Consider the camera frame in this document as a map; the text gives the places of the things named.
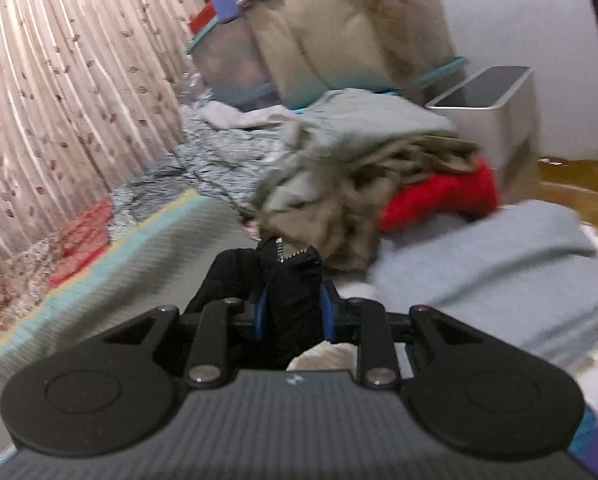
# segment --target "red garment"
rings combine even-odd
[[[479,157],[472,173],[435,173],[398,191],[381,211],[377,227],[393,231],[438,212],[484,217],[497,205],[492,170]]]
[[[107,196],[61,230],[61,259],[57,262],[57,270],[48,279],[51,287],[65,282],[106,251],[107,223],[112,212],[112,201]]]

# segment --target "curtain fold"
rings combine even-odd
[[[0,261],[181,141],[203,0],[0,0]]]

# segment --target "black garment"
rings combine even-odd
[[[201,312],[210,301],[223,298],[247,300],[253,291],[266,288],[265,341],[262,351],[274,368],[289,362],[323,341],[319,287],[323,263],[317,251],[306,251],[280,261],[276,238],[256,250],[234,249],[217,255],[186,313]]]

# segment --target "plastic storage box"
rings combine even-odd
[[[187,53],[215,99],[244,112],[279,104],[279,96],[247,20],[220,23],[212,4],[190,22]]]

